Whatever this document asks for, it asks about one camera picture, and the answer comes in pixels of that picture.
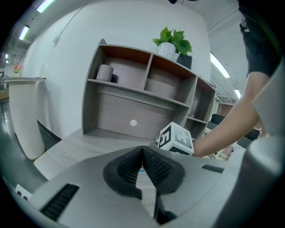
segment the white cube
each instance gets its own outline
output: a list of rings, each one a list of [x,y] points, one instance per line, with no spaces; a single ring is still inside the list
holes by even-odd
[[[184,155],[194,154],[190,132],[174,122],[160,131],[158,148]]]

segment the green plant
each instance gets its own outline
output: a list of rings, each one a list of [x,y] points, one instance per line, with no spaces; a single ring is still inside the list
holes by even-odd
[[[160,32],[159,39],[152,39],[156,45],[160,45],[163,42],[172,43],[176,48],[176,53],[187,55],[187,52],[192,52],[192,46],[188,40],[185,40],[184,31],[168,30],[167,26]]]

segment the black pot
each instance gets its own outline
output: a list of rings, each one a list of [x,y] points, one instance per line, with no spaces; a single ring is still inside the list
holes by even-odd
[[[192,56],[188,56],[188,55],[179,55],[177,58],[178,63],[180,63],[181,65],[187,67],[188,69],[191,69],[192,66]]]

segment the white circle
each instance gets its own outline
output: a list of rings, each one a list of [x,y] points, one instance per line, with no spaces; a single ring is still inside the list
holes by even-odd
[[[136,120],[132,119],[132,120],[130,121],[130,124],[131,124],[132,126],[136,126],[136,125],[138,124],[138,122],[137,122]]]

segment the gray cup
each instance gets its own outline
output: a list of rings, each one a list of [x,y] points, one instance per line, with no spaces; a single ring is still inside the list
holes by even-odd
[[[101,65],[96,79],[101,81],[111,81],[113,71],[113,67],[110,67],[108,65]]]

